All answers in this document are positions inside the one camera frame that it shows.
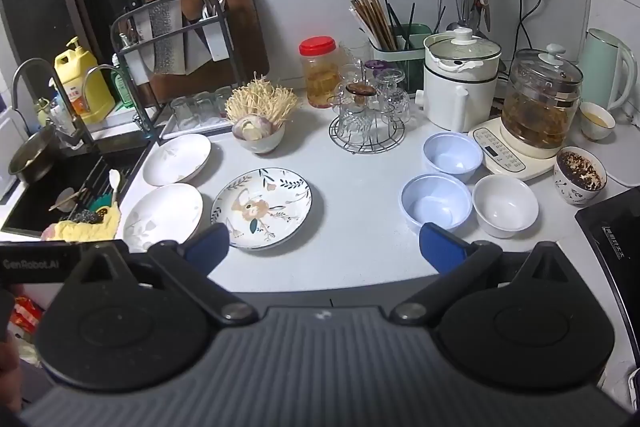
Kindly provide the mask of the person left hand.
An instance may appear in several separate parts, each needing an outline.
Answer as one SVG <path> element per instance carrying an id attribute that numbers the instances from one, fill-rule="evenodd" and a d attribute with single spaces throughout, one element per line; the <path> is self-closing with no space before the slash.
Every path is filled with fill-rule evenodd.
<path id="1" fill-rule="evenodd" d="M 22 408 L 22 371 L 15 338 L 0 343 L 0 402 L 17 413 Z"/>

